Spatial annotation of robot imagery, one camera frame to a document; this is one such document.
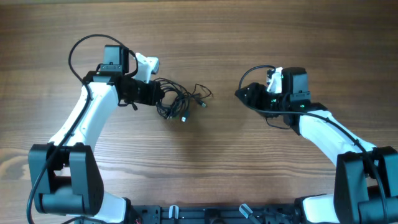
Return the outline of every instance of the wooden table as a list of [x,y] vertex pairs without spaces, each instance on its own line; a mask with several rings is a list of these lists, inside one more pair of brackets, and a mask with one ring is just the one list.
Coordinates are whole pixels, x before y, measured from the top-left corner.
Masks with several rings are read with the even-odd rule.
[[[210,88],[186,123],[118,108],[95,149],[105,189],[135,205],[251,205],[333,193],[335,167],[310,141],[268,127],[234,96],[260,64],[305,67],[312,100],[358,136],[398,149],[398,25],[393,2],[220,1],[0,6],[0,223],[26,223],[27,153],[70,114],[81,85],[72,45],[110,34],[160,58],[159,77]],[[102,62],[105,39],[73,64]],[[248,77],[265,83],[265,71]],[[64,217],[37,215],[37,223]]]

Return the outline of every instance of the tangled black wire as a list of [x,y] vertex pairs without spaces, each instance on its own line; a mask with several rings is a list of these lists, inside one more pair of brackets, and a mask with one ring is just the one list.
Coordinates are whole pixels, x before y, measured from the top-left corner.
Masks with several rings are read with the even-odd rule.
[[[195,84],[193,92],[190,93],[184,86],[181,86],[180,84],[166,78],[156,78],[154,81],[160,83],[160,88],[164,91],[164,93],[175,92],[177,94],[173,100],[173,103],[170,105],[163,104],[163,99],[156,103],[157,112],[164,119],[175,118],[181,114],[183,114],[183,118],[186,119],[189,116],[189,107],[192,99],[194,99],[202,107],[206,107],[206,104],[202,101],[202,99],[213,95],[213,93],[207,87],[197,83]],[[201,93],[197,93],[198,86],[206,93],[205,96],[202,96]]]

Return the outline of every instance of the cable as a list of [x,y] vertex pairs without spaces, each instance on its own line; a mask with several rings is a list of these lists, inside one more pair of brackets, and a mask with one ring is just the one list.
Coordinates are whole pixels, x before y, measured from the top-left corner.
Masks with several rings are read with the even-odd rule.
[[[206,104],[202,101],[202,99],[213,94],[207,87],[197,83],[195,84],[193,92],[190,93],[184,86],[181,86],[180,84],[166,78],[156,78],[154,81],[160,83],[160,88],[164,91],[164,93],[174,92],[177,94],[171,105],[163,104],[163,99],[156,103],[155,106],[157,112],[164,119],[174,118],[180,114],[183,114],[183,121],[185,121],[185,119],[189,116],[189,106],[191,99],[194,99],[199,105],[202,105],[202,107],[206,107]],[[201,96],[200,93],[197,93],[198,86],[200,86],[203,91],[207,92],[205,96]]]
[[[122,47],[126,48],[126,46],[124,46],[124,44],[122,44],[120,41],[118,41],[117,39],[109,36],[109,35],[104,35],[104,34],[91,34],[88,35],[82,39],[80,39],[78,42],[75,43],[75,45],[72,47],[72,49],[69,52],[69,57],[68,57],[68,64],[69,64],[69,68],[72,71],[72,73],[76,76],[76,78],[81,82],[81,84],[83,84],[83,86],[86,88],[87,91],[87,99],[85,102],[85,105],[83,107],[83,109],[81,110],[81,112],[79,113],[79,115],[77,116],[75,122],[73,122],[73,124],[71,125],[69,131],[65,134],[65,137],[60,141],[60,143],[58,144],[58,146],[54,149],[54,151],[51,153],[51,155],[49,156],[49,158],[45,161],[45,164],[43,165],[42,170],[40,171],[40,174],[37,176],[36,181],[32,187],[32,190],[30,191],[29,194],[29,198],[27,201],[27,207],[26,207],[26,217],[27,217],[27,221],[29,224],[34,224],[33,218],[32,218],[32,204],[33,204],[33,199],[34,199],[34,195],[36,193],[37,187],[40,184],[40,181],[45,173],[45,171],[49,168],[49,165],[52,163],[52,161],[54,160],[55,156],[57,155],[58,151],[61,149],[61,147],[66,143],[66,141],[69,139],[69,137],[72,135],[72,133],[74,132],[75,128],[77,127],[78,123],[80,122],[81,118],[83,117],[83,115],[85,114],[90,101],[91,101],[91,91],[90,88],[88,87],[87,83],[85,83],[79,76],[79,74],[77,74],[77,72],[75,71],[75,69],[72,66],[72,53],[73,51],[76,49],[76,47],[82,43],[84,40],[89,39],[91,37],[105,37],[108,39],[111,39],[115,42],[117,42],[119,45],[121,45]],[[132,50],[129,50],[129,53],[135,58],[135,53]],[[127,76],[131,76],[133,77],[138,71],[138,61],[136,60],[136,69],[127,74]]]
[[[249,69],[242,76],[242,78],[241,78],[241,80],[239,82],[239,89],[241,89],[244,77],[246,77],[246,75],[248,75],[248,73],[250,73],[251,71],[259,69],[259,68],[273,68],[273,69],[275,69],[275,67],[272,66],[272,65],[260,65],[260,66],[256,66],[256,67],[253,67],[253,68]],[[329,118],[324,118],[324,117],[322,117],[320,115],[317,115],[317,114],[307,113],[307,112],[296,112],[296,111],[267,111],[267,110],[259,110],[257,108],[253,108],[253,107],[251,107],[249,105],[246,105],[246,104],[244,104],[244,105],[247,106],[249,109],[252,109],[252,110],[254,110],[254,111],[258,112],[258,113],[279,114],[279,115],[291,114],[291,115],[311,116],[311,117],[323,120],[326,123],[330,123],[331,125],[333,125],[337,129],[339,129],[344,135],[346,135],[354,143],[355,146],[358,146],[358,148],[362,151],[363,156],[364,156],[366,162],[368,163],[368,165],[369,165],[369,167],[371,169],[371,172],[373,173],[374,178],[376,179],[376,182],[377,182],[377,184],[379,186],[381,202],[382,202],[382,206],[383,206],[384,221],[387,224],[389,223],[389,221],[388,221],[388,209],[387,209],[387,202],[386,202],[386,193],[384,192],[384,186],[383,186],[383,183],[381,182],[381,178],[380,178],[379,172],[377,171],[376,165],[374,165],[374,163],[372,162],[371,158],[369,157],[368,152],[361,145],[361,143],[359,142],[358,139],[355,139],[354,137],[352,137],[352,135],[350,135],[350,133],[348,133],[344,128],[342,128],[340,125],[334,123],[333,121],[329,120]]]

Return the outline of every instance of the wooden surface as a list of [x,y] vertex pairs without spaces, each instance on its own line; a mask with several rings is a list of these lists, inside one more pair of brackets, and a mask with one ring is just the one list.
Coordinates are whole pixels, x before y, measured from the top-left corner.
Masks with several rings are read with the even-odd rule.
[[[241,75],[268,63],[305,67],[313,101],[358,136],[398,148],[396,4],[378,1],[135,2],[1,6],[0,223],[26,223],[27,153],[46,143],[80,95],[67,56],[81,37],[111,34],[160,58],[159,77],[214,97],[187,123],[154,107],[118,108],[95,149],[107,191],[135,205],[293,202],[332,193],[333,164],[293,131],[273,129],[234,96]],[[92,39],[79,74],[102,62]],[[265,82],[265,71],[246,83]],[[64,218],[35,215],[37,223]]]

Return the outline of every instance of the robotic arm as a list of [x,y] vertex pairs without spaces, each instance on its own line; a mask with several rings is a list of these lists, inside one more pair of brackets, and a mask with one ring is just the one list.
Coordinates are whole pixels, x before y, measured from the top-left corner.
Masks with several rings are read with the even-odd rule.
[[[79,224],[299,224],[299,223],[391,223],[398,221],[398,154],[355,136],[332,117],[321,104],[310,101],[308,75],[303,68],[273,68],[269,84],[252,83],[235,95],[266,119],[283,115],[297,134],[317,145],[336,165],[334,195],[297,198],[293,204],[248,207],[132,206],[126,198],[104,191],[93,150],[110,114],[118,106],[135,103],[155,105],[164,97],[159,83],[150,76],[159,70],[159,60],[135,54],[137,73],[128,72],[128,51],[120,45],[105,46],[103,64],[83,79],[90,89],[90,103],[72,135],[62,141],[87,101],[85,86],[71,115],[48,144],[34,144],[28,161],[32,185],[55,148],[60,150],[46,168],[34,192],[40,213],[71,215]],[[70,168],[70,177],[55,170]],[[381,190],[368,187],[366,178],[378,180]]]

